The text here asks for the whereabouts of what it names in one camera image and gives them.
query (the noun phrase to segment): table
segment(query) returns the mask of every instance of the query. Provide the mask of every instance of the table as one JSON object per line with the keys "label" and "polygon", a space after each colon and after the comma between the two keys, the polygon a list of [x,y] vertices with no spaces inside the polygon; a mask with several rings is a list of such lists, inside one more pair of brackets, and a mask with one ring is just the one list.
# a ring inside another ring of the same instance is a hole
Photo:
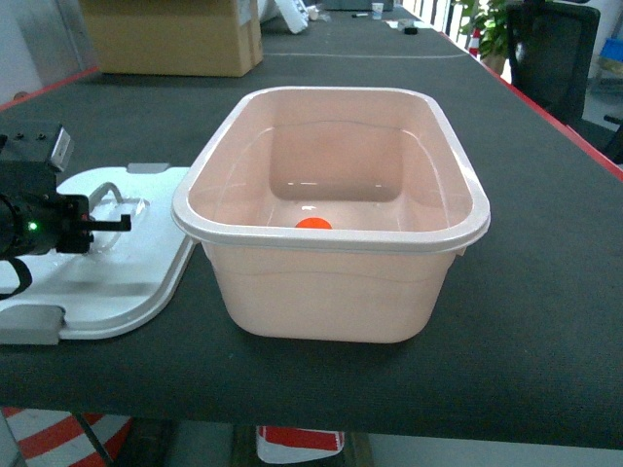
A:
{"label": "table", "polygon": [[197,248],[171,302],[140,329],[0,347],[0,404],[622,449],[623,184],[437,32],[331,18],[298,36],[267,23],[264,61],[240,79],[93,74],[2,115],[63,122],[76,141],[69,176],[190,165],[261,88],[431,95],[492,224],[451,267],[424,330],[398,344],[252,336],[229,318]]}

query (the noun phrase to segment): white cup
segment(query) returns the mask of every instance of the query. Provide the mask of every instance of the white cup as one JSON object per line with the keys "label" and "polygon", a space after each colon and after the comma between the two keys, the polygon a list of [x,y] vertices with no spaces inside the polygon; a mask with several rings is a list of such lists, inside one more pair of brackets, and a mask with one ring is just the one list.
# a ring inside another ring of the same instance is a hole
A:
{"label": "white cup", "polygon": [[372,19],[381,19],[383,15],[383,3],[373,3],[372,4]]}

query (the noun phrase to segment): red table edge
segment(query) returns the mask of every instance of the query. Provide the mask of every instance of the red table edge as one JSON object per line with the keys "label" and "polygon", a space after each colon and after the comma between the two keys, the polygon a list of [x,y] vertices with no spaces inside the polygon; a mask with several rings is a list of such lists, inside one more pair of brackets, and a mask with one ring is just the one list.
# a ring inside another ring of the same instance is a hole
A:
{"label": "red table edge", "polygon": [[92,73],[95,73],[97,71],[97,67],[94,66],[93,68],[89,68],[85,71],[81,71],[80,73],[76,73],[75,75],[71,75],[68,78],[65,78],[64,80],[60,80],[57,83],[53,83],[49,86],[45,86],[43,88],[41,88],[40,90],[36,90],[33,92],[29,92],[27,95],[25,95],[24,97],[20,97],[18,99],[15,100],[11,100],[5,104],[0,105],[0,112],[2,112],[3,110],[7,110],[15,105],[21,104],[22,102],[25,102],[26,100],[30,100],[33,97],[37,97],[38,95],[44,94],[50,90],[56,90],[58,88],[61,88],[65,85],[68,85],[70,83],[73,83],[74,81],[78,81],[81,78],[84,78],[85,76],[89,76]]}

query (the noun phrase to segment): orange ball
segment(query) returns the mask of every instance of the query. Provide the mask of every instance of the orange ball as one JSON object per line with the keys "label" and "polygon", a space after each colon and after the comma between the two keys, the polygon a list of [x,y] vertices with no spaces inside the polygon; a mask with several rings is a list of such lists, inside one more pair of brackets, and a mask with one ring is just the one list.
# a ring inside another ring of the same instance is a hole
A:
{"label": "orange ball", "polygon": [[333,229],[331,224],[320,217],[308,217],[299,222],[296,227],[298,229]]}

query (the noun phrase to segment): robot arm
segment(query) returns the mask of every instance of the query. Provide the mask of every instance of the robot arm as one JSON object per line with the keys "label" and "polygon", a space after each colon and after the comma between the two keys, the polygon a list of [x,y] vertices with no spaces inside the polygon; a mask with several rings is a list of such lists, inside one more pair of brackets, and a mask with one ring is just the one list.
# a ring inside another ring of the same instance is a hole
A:
{"label": "robot arm", "polygon": [[20,280],[17,290],[0,300],[31,281],[18,256],[52,249],[83,254],[89,252],[93,231],[131,229],[129,215],[119,222],[98,222],[90,216],[89,198],[56,191],[56,175],[72,151],[73,142],[60,124],[0,122],[0,260],[9,261]]}

